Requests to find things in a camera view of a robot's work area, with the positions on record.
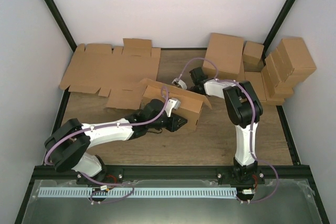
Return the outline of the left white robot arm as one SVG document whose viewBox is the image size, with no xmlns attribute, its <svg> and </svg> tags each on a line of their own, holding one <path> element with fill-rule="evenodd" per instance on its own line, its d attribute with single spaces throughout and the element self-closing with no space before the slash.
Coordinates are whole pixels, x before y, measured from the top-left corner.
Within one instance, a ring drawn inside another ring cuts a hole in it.
<svg viewBox="0 0 336 224">
<path fill-rule="evenodd" d="M 152 99 L 144 108 L 114 122 L 84 124 L 70 119 L 45 141 L 45 163 L 59 173 L 74 170 L 95 184 L 102 184 L 107 168 L 98 155 L 90 155 L 87 150 L 104 143 L 140 138 L 150 129 L 175 132 L 188 122 L 172 112 L 179 105 L 175 98 L 166 102 Z"/>
</svg>

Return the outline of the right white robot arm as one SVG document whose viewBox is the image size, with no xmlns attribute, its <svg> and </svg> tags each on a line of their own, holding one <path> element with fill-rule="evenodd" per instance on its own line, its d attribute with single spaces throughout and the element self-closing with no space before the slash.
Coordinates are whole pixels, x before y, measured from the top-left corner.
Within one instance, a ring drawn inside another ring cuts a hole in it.
<svg viewBox="0 0 336 224">
<path fill-rule="evenodd" d="M 190 71 L 194 86 L 190 91 L 225 100 L 227 113 L 236 129 L 233 177 L 244 184 L 257 172 L 256 130 L 263 114 L 262 105 L 249 81 L 209 78 L 201 67 Z"/>
</svg>

